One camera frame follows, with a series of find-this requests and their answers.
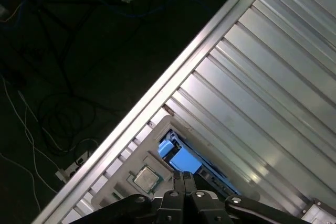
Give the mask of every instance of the floor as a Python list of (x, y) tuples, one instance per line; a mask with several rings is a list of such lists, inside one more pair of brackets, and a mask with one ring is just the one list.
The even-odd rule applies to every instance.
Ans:
[[(26, 106), (18, 90), (38, 118), (37, 122), (27, 112), (27, 128), (36, 147), (63, 169), (76, 155), (94, 150), (94, 142), (84, 144), (81, 140), (102, 142), (225, 2), (134, 0), (111, 6), (116, 0), (104, 0), (77, 32), (64, 60), (74, 95), (69, 95), (36, 10), (25, 4), (12, 20), (1, 23), (0, 67), (7, 92), (22, 120)], [(64, 3), (45, 6), (72, 27), (90, 7)], [(60, 54), (68, 34), (39, 13)], [(15, 75), (8, 74), (8, 69)], [(55, 193), (35, 172), (31, 144), (3, 83), (0, 105), (0, 153), (34, 174), (36, 195), (43, 209)], [(41, 127), (66, 151), (59, 151)], [(76, 148), (69, 152), (70, 146)], [(55, 176), (56, 166), (38, 152), (35, 159), (40, 176), (58, 191), (64, 184)], [(1, 157), (0, 173), (0, 196), (5, 202), (0, 210), (2, 223), (30, 223), (39, 213), (30, 175)]]

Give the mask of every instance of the metal bolt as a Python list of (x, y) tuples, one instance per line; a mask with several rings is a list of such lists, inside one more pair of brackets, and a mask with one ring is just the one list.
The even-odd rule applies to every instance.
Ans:
[(202, 191), (198, 191), (198, 192), (196, 192), (196, 196), (197, 197), (203, 197), (205, 194), (204, 194), (204, 192), (202, 192)]
[(176, 192), (176, 191), (172, 191), (172, 192), (170, 193), (170, 196), (172, 196), (172, 197), (176, 197), (176, 196), (178, 196), (178, 195), (179, 195), (179, 193)]
[(144, 202), (145, 200), (146, 200), (145, 197), (140, 196), (140, 197), (135, 199), (135, 202), (136, 203), (141, 203), (141, 202)]
[(239, 198), (237, 198), (237, 197), (234, 197), (234, 198), (232, 198), (232, 201), (233, 201), (233, 203), (238, 204), (238, 203), (240, 203), (242, 200), (239, 199)]

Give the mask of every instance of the blue component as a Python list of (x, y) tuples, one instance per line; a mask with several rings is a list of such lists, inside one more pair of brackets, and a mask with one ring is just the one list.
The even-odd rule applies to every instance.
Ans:
[(194, 174), (200, 168), (202, 163), (191, 155), (185, 148), (182, 148), (169, 161), (169, 163), (176, 169), (182, 172), (191, 172)]
[(159, 155), (161, 158), (164, 158), (172, 149), (174, 145), (169, 140), (163, 140), (163, 142), (159, 145)]
[(185, 144), (184, 142), (182, 142), (179, 138), (179, 136), (174, 132), (174, 131), (170, 131), (168, 132), (167, 136), (166, 136), (166, 140), (170, 140), (170, 141), (176, 141), (180, 146), (182, 146), (182, 150), (185, 149), (183, 146), (187, 146), (188, 148), (190, 148), (193, 152), (195, 152), (195, 154), (197, 154), (199, 156), (199, 158), (201, 158), (201, 162), (199, 162), (194, 156), (192, 156), (186, 149), (185, 151), (192, 156), (197, 162), (199, 162), (201, 165), (204, 165), (207, 169), (209, 169), (210, 172), (213, 173), (214, 176), (216, 176), (218, 179), (220, 179), (224, 184), (226, 184), (232, 191), (234, 191), (236, 194), (241, 194), (230, 182), (229, 180), (226, 178), (226, 176), (224, 176), (222, 173), (218, 173), (215, 169), (213, 169), (213, 165), (207, 161), (205, 158), (203, 158), (198, 152), (194, 151), (190, 146), (188, 146), (187, 144)]

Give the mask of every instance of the cpu processor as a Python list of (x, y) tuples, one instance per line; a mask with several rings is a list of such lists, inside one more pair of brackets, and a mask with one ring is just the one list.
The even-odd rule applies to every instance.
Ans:
[(157, 185), (159, 180), (160, 177), (148, 166), (145, 166), (139, 171), (133, 182), (146, 193), (149, 193)]

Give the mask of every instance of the black cable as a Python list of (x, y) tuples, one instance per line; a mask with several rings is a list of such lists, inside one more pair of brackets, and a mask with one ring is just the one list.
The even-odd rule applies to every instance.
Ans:
[[(123, 40), (122, 43), (116, 45), (114, 48), (111, 48), (110, 52), (116, 51), (124, 47), (138, 33), (142, 25), (143, 25), (142, 22), (139, 22), (135, 30), (129, 36), (127, 36), (127, 38)], [(99, 63), (101, 63), (103, 60), (105, 60), (109, 56), (110, 54), (105, 54), (101, 56), (98, 60), (96, 60), (94, 63), (92, 63), (91, 66), (86, 70), (86, 72), (80, 78), (78, 78), (76, 81), (73, 82), (73, 86), (76, 87), (78, 83), (81, 82)]]
[(51, 39), (50, 33), (48, 32), (48, 28), (47, 28), (46, 24), (44, 23), (44, 21), (43, 21), (43, 19), (41, 17), (41, 14), (39, 13), (39, 11), (36, 12), (36, 15), (37, 15), (38, 20), (39, 20), (39, 22), (41, 24), (43, 33), (45, 34), (45, 37), (47, 39), (48, 47), (51, 50), (52, 54), (54, 55), (55, 61), (56, 61), (57, 65), (58, 65), (58, 68), (59, 68), (59, 70), (60, 70), (60, 72), (61, 72), (61, 74), (62, 74), (62, 76), (64, 78), (65, 84), (66, 84), (69, 92), (71, 94), (73, 94), (73, 92), (74, 92), (73, 90), (74, 89), (72, 88), (71, 82), (70, 82), (70, 80), (68, 78), (68, 74), (65, 71), (65, 68), (64, 68), (64, 66), (62, 64), (62, 61), (61, 61), (61, 59), (58, 56), (57, 49), (55, 47), (55, 44), (53, 43), (53, 40)]
[[(154, 0), (149, 0), (148, 12), (151, 9), (153, 1)], [(90, 16), (90, 10), (88, 10), (88, 12), (84, 14), (83, 18), (78, 23), (79, 28), (83, 26), (83, 24), (87, 21), (89, 16)], [(81, 141), (76, 143), (75, 142), (76, 138), (83, 130), (87, 129), (88, 127), (94, 124), (94, 121), (97, 116), (97, 109), (109, 112), (113, 116), (116, 116), (116, 113), (121, 111), (113, 110), (100, 103), (91, 101), (88, 98), (75, 95), (72, 83), (70, 83), (70, 80), (67, 78), (67, 73), (65, 72), (64, 66), (62, 65), (64, 63), (65, 56), (70, 46), (75, 41), (75, 38), (73, 38), (68, 44), (66, 44), (61, 53), (61, 57), (58, 58), (57, 50), (51, 43), (52, 41), (50, 36), (47, 36), (49, 34), (47, 32), (46, 26), (42, 18), (39, 17), (39, 20), (43, 27), (44, 33), (46, 34), (49, 46), (54, 53), (55, 59), (57, 60), (61, 70), (63, 69), (62, 75), (64, 76), (69, 89), (68, 93), (56, 93), (48, 95), (39, 104), (37, 110), (37, 118), (42, 135), (42, 140), (52, 154), (57, 156), (64, 156), (67, 155), (73, 149), (74, 158), (76, 158), (77, 156), (76, 151), (78, 149), (78, 145), (81, 143)], [(128, 36), (127, 39), (124, 40), (122, 43), (115, 46), (115, 48), (113, 48), (111, 51), (117, 50), (123, 47), (126, 43), (128, 43), (138, 33), (138, 31), (141, 29), (142, 25), (145, 22), (146, 22), (145, 19), (141, 19), (136, 29), (130, 34), (130, 36)], [(92, 64), (89, 70), (86, 71), (86, 73), (80, 78), (80, 80), (82, 80), (98, 63), (100, 63), (107, 56), (108, 55), (104, 55), (103, 57), (98, 59), (94, 64)], [(45, 107), (46, 103), (53, 103), (53, 104), (51, 105), (49, 104), (49, 106)], [(81, 114), (82, 110), (78, 106), (89, 106), (89, 108), (92, 110), (91, 120), (85, 122), (84, 116)], [(67, 146), (66, 147), (60, 146), (59, 150), (59, 148), (55, 146), (55, 144), (51, 141), (50, 137), (45, 133), (43, 129), (47, 129), (55, 137), (62, 139), (63, 141), (66, 141)]]
[(20, 51), (20, 50), (17, 50), (15, 47), (14, 47), (14, 45), (13, 45), (13, 43), (12, 43), (12, 41), (11, 41), (11, 39), (9, 39), (3, 32), (2, 32), (2, 30), (0, 29), (0, 34), (8, 41), (8, 45), (9, 45), (9, 47), (14, 51), (14, 52), (16, 52), (17, 53), (17, 55), (33, 70), (33, 72), (34, 73), (36, 73), (38, 76), (40, 76), (46, 83), (48, 83), (48, 84), (50, 84), (51, 86), (53, 86), (53, 87), (55, 87), (55, 88), (58, 88), (58, 89), (60, 89), (61, 88), (61, 86), (60, 85), (58, 85), (58, 84), (55, 84), (55, 83), (53, 83), (53, 82), (50, 82), (49, 80), (48, 80), (48, 78), (43, 74), (43, 73), (41, 73), (29, 60), (27, 60), (26, 59), (26, 57), (24, 56), (24, 54)]
[(97, 140), (99, 140), (99, 138), (97, 137), (86, 137), (86, 138), (83, 138), (81, 139), (75, 146), (75, 148), (73, 149), (73, 161), (75, 162), (76, 165), (78, 165), (79, 167), (82, 166), (83, 163), (78, 163), (77, 162), (77, 159), (80, 157), (80, 154), (78, 154), (78, 147), (85, 142), (87, 142), (87, 148), (86, 148), (86, 151), (88, 153), (88, 156), (87, 156), (87, 159), (90, 157), (90, 152), (93, 152), (97, 147), (98, 147), (98, 144), (97, 144)]
[(72, 44), (75, 42), (76, 33), (78, 33), (81, 30), (81, 28), (84, 26), (86, 21), (90, 18), (90, 16), (95, 11), (95, 9), (96, 9), (96, 5), (91, 5), (90, 8), (85, 12), (85, 14), (82, 16), (80, 21), (75, 26), (75, 28), (74, 28), (75, 31), (72, 34), (69, 35), (69, 37), (66, 41), (66, 44), (64, 45), (63, 50), (59, 55), (59, 60), (60, 60), (62, 65), (64, 64), (65, 59), (68, 56), (68, 53), (70, 51), (70, 48), (71, 48)]

